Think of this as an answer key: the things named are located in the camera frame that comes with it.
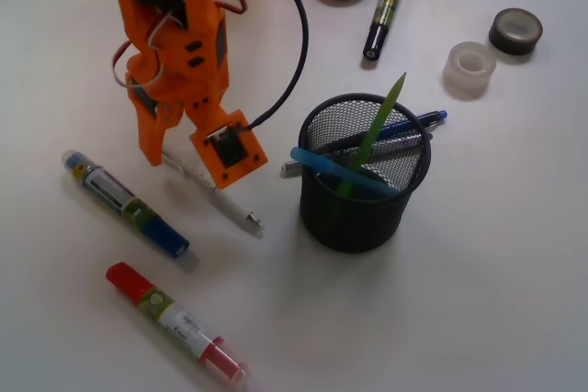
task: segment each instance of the marker label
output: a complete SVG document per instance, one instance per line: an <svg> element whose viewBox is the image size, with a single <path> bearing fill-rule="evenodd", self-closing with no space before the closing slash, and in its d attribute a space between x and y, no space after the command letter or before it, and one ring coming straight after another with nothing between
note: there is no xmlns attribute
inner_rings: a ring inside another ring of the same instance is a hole
<svg viewBox="0 0 588 392"><path fill-rule="evenodd" d="M212 341L218 337L214 336L211 340L205 336L205 330L198 325L196 319L176 303L165 309L158 322L165 330L174 334L198 359Z"/></svg>
<svg viewBox="0 0 588 392"><path fill-rule="evenodd" d="M390 27L399 2L400 0L378 0L373 22Z"/></svg>
<svg viewBox="0 0 588 392"><path fill-rule="evenodd" d="M119 215L135 195L102 167L97 167L84 179L84 186L92 190Z"/></svg>

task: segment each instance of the black marker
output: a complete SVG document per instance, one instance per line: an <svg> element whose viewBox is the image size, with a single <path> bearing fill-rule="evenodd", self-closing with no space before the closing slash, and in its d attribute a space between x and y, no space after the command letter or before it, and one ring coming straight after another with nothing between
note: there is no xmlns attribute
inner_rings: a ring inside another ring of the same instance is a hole
<svg viewBox="0 0 588 392"><path fill-rule="evenodd" d="M369 27L366 47L364 48L364 57L370 61L379 59L379 53L382 51L384 39L388 35L396 6L400 0L378 0L376 13Z"/></svg>

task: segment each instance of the red cap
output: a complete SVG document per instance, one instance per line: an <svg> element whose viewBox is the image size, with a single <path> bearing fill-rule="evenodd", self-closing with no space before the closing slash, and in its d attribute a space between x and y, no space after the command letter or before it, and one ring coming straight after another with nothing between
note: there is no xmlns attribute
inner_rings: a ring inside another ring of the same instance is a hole
<svg viewBox="0 0 588 392"><path fill-rule="evenodd" d="M239 363L235 356L225 347L222 337L217 337L200 355L200 362L211 368L215 374L233 386L241 386L247 379L244 363Z"/></svg>
<svg viewBox="0 0 588 392"><path fill-rule="evenodd" d="M145 293L153 288L151 282L124 262L108 268L107 279L135 305L139 305Z"/></svg>

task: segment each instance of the blue marker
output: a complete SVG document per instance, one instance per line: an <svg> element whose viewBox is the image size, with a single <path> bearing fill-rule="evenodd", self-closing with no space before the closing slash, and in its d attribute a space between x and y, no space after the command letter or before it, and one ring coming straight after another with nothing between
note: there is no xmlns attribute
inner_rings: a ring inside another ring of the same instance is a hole
<svg viewBox="0 0 588 392"><path fill-rule="evenodd" d="M104 167L90 161L79 151L67 151L62 160L65 168L84 189L101 199L143 236L154 241L172 256L179 256L190 245Z"/></svg>

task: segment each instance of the clear tape roll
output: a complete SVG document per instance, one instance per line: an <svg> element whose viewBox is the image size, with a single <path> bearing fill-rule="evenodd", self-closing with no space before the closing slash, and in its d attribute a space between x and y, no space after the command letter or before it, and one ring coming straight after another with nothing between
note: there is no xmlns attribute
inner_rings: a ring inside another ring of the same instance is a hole
<svg viewBox="0 0 588 392"><path fill-rule="evenodd" d="M475 41L464 41L454 46L443 74L455 87L463 90L480 90L486 87L496 69L496 57Z"/></svg>

